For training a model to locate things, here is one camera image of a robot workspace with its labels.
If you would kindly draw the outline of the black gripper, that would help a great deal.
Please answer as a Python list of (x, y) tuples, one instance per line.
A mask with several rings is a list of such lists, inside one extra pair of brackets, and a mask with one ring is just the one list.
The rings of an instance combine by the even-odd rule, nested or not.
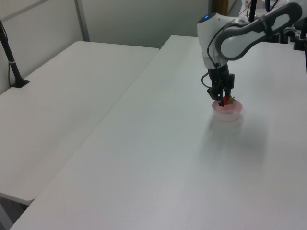
[(231, 97), (235, 75), (229, 73), (228, 64), (216, 69), (208, 69), (208, 72), (212, 86), (208, 88), (207, 93), (213, 100), (217, 101), (219, 106), (224, 107), (223, 92), (225, 92), (225, 97)]

